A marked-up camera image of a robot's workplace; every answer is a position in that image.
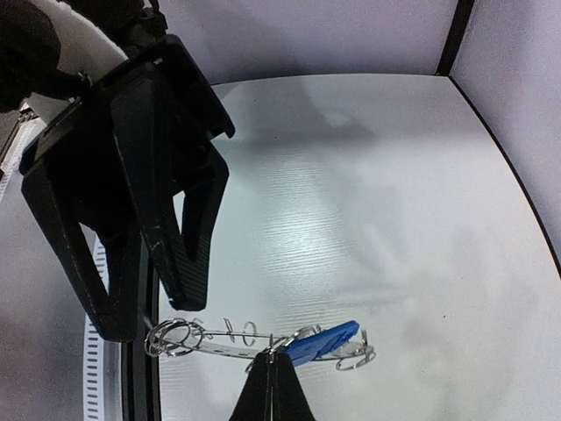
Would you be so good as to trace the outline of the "metal keyring disc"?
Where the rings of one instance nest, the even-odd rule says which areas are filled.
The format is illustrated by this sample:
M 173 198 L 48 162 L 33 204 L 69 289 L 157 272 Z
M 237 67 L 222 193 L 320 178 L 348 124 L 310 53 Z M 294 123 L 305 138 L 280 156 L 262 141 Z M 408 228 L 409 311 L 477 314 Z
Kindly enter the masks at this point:
M 305 325 L 288 334 L 260 332 L 253 321 L 236 330 L 228 318 L 222 329 L 210 329 L 198 318 L 168 318 L 146 334 L 145 351 L 151 357 L 178 358 L 192 353 L 205 353 L 224 358 L 247 360 L 246 371 L 252 368 L 259 353 L 284 353 L 297 339 L 330 329 L 320 325 Z M 371 363 L 376 351 L 368 341 L 367 331 L 359 326 L 358 333 L 333 353 L 310 362 L 335 363 L 337 371 L 350 371 Z

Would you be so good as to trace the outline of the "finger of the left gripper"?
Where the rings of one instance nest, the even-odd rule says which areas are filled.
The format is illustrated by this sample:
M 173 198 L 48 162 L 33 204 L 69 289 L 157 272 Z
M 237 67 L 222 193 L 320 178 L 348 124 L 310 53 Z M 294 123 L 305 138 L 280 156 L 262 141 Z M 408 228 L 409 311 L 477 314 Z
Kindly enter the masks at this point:
M 103 339 L 137 336 L 141 238 L 116 175 L 40 160 L 22 172 L 23 196 Z

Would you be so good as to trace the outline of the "key with blue tag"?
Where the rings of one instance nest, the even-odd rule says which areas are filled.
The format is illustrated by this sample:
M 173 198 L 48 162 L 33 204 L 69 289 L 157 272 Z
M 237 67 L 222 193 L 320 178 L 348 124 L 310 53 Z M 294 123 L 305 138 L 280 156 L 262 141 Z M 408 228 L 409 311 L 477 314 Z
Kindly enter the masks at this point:
M 287 346 L 286 353 L 295 367 L 335 352 L 347 344 L 359 331 L 359 323 L 351 320 L 341 325 L 297 339 Z

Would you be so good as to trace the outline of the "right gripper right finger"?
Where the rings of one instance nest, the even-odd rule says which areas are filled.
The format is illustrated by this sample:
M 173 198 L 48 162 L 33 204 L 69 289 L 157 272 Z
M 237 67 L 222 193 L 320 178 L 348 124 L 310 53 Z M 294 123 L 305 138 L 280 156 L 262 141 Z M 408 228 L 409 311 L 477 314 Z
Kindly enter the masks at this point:
M 302 385 L 287 353 L 271 362 L 271 416 L 274 421 L 315 421 Z

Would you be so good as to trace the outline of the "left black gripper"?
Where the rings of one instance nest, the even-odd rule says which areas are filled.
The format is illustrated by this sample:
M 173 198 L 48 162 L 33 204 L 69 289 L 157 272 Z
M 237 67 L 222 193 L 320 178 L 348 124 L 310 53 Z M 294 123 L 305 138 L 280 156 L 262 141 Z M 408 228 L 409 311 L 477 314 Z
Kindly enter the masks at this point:
M 117 154 L 153 266 L 176 310 L 207 305 L 209 255 L 229 176 L 211 141 L 235 127 L 181 41 L 166 35 L 91 82 L 38 65 L 27 86 L 67 101 L 25 148 L 22 175 L 40 162 L 89 168 Z

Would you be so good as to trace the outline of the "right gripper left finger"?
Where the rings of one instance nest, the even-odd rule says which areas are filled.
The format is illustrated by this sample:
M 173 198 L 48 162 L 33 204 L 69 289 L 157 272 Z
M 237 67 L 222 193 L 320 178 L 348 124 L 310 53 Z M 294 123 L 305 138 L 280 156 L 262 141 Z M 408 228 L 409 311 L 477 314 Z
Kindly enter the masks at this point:
M 230 421 L 272 420 L 272 367 L 269 353 L 255 357 Z

